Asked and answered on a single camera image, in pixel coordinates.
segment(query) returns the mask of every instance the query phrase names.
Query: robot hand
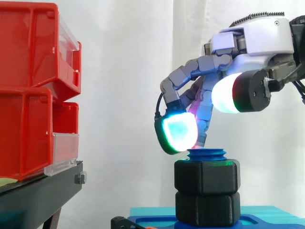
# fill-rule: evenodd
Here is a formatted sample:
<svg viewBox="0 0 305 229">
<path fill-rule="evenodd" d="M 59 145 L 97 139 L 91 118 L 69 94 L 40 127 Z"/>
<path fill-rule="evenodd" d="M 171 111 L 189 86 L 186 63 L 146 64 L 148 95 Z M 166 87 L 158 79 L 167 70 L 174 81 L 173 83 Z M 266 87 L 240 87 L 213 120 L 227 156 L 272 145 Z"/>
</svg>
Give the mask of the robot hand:
<svg viewBox="0 0 305 229">
<path fill-rule="evenodd" d="M 163 150 L 204 147 L 213 105 L 227 113 L 265 109 L 272 92 L 293 82 L 305 101 L 305 19 L 258 13 L 237 20 L 204 45 L 205 55 L 174 70 L 161 83 L 155 130 Z M 178 90 L 195 81 L 181 96 Z M 167 109 L 160 115 L 164 98 Z"/>
</svg>

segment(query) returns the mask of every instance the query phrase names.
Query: white backdrop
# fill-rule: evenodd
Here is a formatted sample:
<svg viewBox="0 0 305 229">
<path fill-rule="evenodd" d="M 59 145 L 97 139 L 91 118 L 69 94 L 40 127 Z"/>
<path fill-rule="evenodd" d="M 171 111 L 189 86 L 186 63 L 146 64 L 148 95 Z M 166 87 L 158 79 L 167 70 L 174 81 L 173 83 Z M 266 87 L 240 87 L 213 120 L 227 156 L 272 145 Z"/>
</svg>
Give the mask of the white backdrop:
<svg viewBox="0 0 305 229">
<path fill-rule="evenodd" d="M 130 207 L 174 206 L 173 164 L 153 116 L 173 68 L 234 20 L 258 11 L 305 14 L 303 0 L 55 0 L 82 42 L 80 156 L 83 190 L 62 209 L 59 229 L 110 228 Z M 305 105 L 290 85 L 255 114 L 214 110 L 207 147 L 241 164 L 242 205 L 273 205 L 305 217 Z"/>
</svg>

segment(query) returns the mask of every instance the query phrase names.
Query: red plastic drawer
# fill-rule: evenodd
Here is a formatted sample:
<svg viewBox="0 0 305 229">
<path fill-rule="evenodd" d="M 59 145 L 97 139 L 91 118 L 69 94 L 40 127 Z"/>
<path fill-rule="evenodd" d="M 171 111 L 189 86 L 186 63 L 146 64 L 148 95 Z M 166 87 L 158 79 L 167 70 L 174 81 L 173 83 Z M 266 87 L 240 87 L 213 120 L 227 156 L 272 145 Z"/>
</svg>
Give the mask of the red plastic drawer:
<svg viewBox="0 0 305 229">
<path fill-rule="evenodd" d="M 0 1 L 0 86 L 47 87 L 63 102 L 81 93 L 81 44 L 53 3 Z"/>
<path fill-rule="evenodd" d="M 53 104 L 47 88 L 2 87 L 0 110 L 1 178 L 23 180 L 45 167 L 76 161 L 77 104 Z"/>
</svg>

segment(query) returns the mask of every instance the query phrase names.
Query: black hexagonal block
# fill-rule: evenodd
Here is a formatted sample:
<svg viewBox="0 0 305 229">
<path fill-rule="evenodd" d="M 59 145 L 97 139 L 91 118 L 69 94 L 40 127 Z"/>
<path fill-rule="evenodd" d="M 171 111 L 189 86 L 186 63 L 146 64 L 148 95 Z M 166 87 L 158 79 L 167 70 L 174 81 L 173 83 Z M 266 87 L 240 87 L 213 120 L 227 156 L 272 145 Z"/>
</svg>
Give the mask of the black hexagonal block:
<svg viewBox="0 0 305 229">
<path fill-rule="evenodd" d="M 175 188 L 185 194 L 231 195 L 240 187 L 237 160 L 175 162 Z"/>
<path fill-rule="evenodd" d="M 240 218 L 239 193 L 199 196 L 177 192 L 176 217 L 196 227 L 231 227 Z"/>
</svg>

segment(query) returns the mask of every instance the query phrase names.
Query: green light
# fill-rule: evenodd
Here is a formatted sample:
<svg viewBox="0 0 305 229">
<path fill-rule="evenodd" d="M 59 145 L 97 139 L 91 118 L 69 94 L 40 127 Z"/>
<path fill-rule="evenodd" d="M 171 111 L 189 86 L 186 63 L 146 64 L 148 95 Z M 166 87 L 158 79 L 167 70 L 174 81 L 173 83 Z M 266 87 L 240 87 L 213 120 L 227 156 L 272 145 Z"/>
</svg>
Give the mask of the green light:
<svg viewBox="0 0 305 229">
<path fill-rule="evenodd" d="M 182 152 L 196 144 L 198 128 L 192 113 L 174 114 L 164 119 L 162 126 L 169 145 L 175 151 Z"/>
<path fill-rule="evenodd" d="M 241 73 L 229 75 L 219 81 L 212 90 L 214 107 L 224 113 L 239 113 L 233 101 L 233 85 Z"/>
</svg>

